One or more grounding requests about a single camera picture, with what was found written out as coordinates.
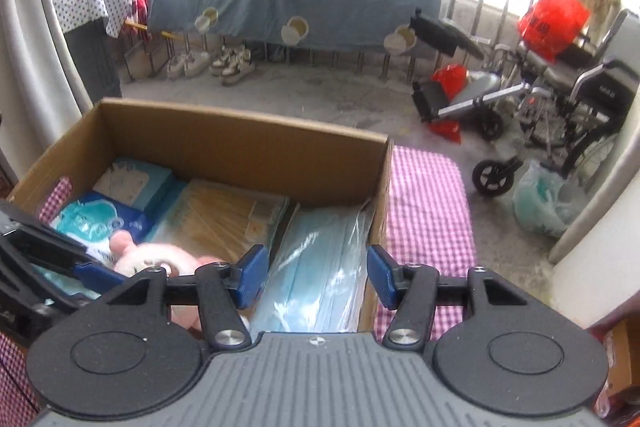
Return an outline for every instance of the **concrete floor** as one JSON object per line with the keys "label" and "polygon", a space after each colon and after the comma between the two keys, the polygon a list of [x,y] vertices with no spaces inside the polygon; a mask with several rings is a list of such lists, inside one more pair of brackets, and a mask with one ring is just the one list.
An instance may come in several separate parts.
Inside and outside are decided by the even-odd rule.
{"label": "concrete floor", "polygon": [[234,87],[223,87],[219,79],[202,74],[189,80],[139,80],[124,84],[122,93],[140,100],[215,105],[337,123],[388,134],[398,145],[447,155],[462,173],[479,264],[548,300],[551,267],[546,254],[553,241],[519,226],[511,210],[510,194],[487,200],[476,193],[471,181],[478,161],[505,159],[513,154],[517,132],[489,144],[474,131],[463,131],[462,145],[430,133],[419,123],[411,89],[399,72],[392,71],[383,82],[377,76],[379,68],[365,68],[364,73],[356,75],[351,68],[331,70],[266,62],[257,66],[255,73]]}

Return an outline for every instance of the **small caster wheel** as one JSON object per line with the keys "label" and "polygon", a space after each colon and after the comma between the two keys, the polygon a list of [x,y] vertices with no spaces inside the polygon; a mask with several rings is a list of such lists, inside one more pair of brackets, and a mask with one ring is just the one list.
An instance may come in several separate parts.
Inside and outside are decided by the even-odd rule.
{"label": "small caster wheel", "polygon": [[497,198],[509,192],[515,181],[515,174],[509,167],[505,162],[481,161],[471,175],[476,190],[488,198]]}
{"label": "small caster wheel", "polygon": [[478,114],[476,127],[482,139],[487,142],[497,140],[504,133],[502,117],[493,109],[487,109]]}

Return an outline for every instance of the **pink checkered cloth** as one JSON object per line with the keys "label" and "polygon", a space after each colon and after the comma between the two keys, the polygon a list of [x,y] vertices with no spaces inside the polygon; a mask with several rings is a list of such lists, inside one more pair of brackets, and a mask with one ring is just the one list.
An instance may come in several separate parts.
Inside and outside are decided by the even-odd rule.
{"label": "pink checkered cloth", "polygon": [[[458,166],[440,154],[395,147],[386,211],[386,248],[399,264],[433,266],[442,275],[466,277],[476,246]],[[374,324],[381,341],[395,312],[378,303]],[[438,307],[431,338],[462,321],[461,307]]]}
{"label": "pink checkered cloth", "polygon": [[[46,224],[58,215],[71,194],[71,180],[60,178],[38,213]],[[38,411],[36,397],[27,380],[24,355],[0,333],[0,427],[24,427]]]}
{"label": "pink checkered cloth", "polygon": [[0,427],[24,427],[36,416],[37,402],[24,370],[24,355],[0,334]]}
{"label": "pink checkered cloth", "polygon": [[62,176],[40,209],[38,219],[46,225],[51,223],[53,218],[60,213],[62,207],[65,206],[72,189],[71,180],[66,176]]}

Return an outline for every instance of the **red plastic bag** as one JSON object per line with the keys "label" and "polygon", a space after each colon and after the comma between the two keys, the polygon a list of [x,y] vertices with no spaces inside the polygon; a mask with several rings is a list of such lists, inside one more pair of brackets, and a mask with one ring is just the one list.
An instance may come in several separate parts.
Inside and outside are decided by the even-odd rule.
{"label": "red plastic bag", "polygon": [[589,15],[578,0],[537,0],[518,22],[518,31],[531,51],[555,62],[580,34]]}
{"label": "red plastic bag", "polygon": [[[455,98],[455,96],[462,91],[466,86],[466,68],[459,64],[450,64],[446,68],[433,73],[431,80],[442,84],[449,102]],[[462,136],[460,136],[460,124],[456,120],[442,120],[437,122],[431,122],[429,129],[435,134],[451,140],[457,144],[462,143]]]}

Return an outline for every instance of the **green plastic bag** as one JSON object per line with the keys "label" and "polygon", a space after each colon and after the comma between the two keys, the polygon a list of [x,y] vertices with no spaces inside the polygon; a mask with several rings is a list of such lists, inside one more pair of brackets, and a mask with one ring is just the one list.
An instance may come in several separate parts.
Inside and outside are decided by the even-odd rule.
{"label": "green plastic bag", "polygon": [[561,237],[589,200],[584,191],[532,161],[513,193],[513,212],[530,232]]}

